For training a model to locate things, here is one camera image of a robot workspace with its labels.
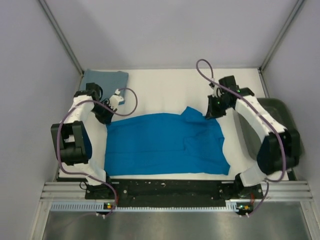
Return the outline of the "bright blue t shirt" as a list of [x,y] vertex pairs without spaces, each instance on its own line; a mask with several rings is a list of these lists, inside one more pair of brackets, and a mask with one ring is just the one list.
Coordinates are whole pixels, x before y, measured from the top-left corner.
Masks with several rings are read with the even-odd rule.
[[107,126],[104,169],[111,176],[228,175],[224,141],[218,121],[192,107],[118,120]]

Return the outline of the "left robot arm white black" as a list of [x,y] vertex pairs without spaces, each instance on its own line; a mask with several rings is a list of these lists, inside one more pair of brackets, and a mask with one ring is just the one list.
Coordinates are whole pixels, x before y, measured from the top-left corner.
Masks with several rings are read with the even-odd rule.
[[89,114],[102,125],[109,125],[114,112],[124,100],[116,89],[109,98],[103,99],[103,89],[96,83],[87,83],[84,90],[73,96],[69,115],[63,121],[51,126],[50,132],[55,154],[60,156],[64,172],[80,173],[102,198],[109,198],[114,191],[107,172],[93,160],[93,146],[85,127]]

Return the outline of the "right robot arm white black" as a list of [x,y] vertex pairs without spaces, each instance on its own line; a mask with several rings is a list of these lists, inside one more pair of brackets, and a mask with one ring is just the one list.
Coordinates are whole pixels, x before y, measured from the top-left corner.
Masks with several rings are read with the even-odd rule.
[[245,198],[251,193],[252,187],[267,176],[278,171],[284,173],[299,164],[299,132],[275,120],[250,88],[240,88],[233,75],[210,83],[210,87],[217,88],[220,94],[208,95],[205,118],[217,119],[225,116],[228,109],[233,109],[246,120],[261,143],[255,164],[235,176],[233,192],[237,197]]

